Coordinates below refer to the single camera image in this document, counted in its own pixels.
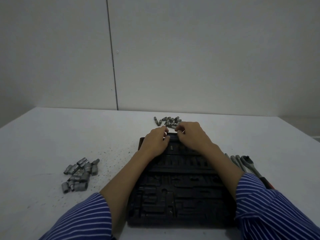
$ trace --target white table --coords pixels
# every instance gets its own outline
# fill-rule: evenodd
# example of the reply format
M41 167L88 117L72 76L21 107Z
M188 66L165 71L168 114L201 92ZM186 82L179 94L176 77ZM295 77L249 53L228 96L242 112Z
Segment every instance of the white table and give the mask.
M153 117L198 121L229 155L250 155L258 171L320 225L320 143L278 117L34 108L0 129L0 238L37 239L76 203L98 192L129 161ZM62 172L100 158L86 192L64 195ZM135 229L120 240L239 239L236 229Z

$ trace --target forearm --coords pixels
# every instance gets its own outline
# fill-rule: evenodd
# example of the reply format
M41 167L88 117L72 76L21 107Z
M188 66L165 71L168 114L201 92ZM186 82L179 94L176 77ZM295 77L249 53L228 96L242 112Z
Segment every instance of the forearm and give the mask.
M213 143L206 146L200 153L210 162L232 197L236 199L237 185L244 172Z
M150 161L149 156L137 151L118 174L100 191L109 205L112 216L112 229L116 226L129 195Z

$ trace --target striped shirt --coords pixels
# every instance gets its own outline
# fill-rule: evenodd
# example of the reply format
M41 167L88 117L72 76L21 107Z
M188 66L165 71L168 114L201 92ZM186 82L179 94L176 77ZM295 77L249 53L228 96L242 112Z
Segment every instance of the striped shirt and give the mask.
M320 228L277 190L245 173L236 190L236 223L242 239L319 239ZM115 240L111 214L99 193L68 210L40 240Z

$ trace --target sleeve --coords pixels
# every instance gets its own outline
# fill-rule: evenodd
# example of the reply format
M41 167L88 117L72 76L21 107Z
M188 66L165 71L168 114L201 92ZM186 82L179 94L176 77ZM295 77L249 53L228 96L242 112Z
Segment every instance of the sleeve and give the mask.
M236 190L235 220L242 239L320 239L320 228L279 191L245 173Z
M111 214L99 193L68 210L40 240L114 239Z

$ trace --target black foam tray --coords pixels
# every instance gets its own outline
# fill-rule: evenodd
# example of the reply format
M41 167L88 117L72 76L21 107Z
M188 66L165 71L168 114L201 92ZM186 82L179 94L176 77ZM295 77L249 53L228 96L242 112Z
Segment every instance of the black foam tray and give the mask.
M176 133L168 135L168 147L148 164L130 194L128 225L234 227L236 203L218 174L205 158L185 147Z

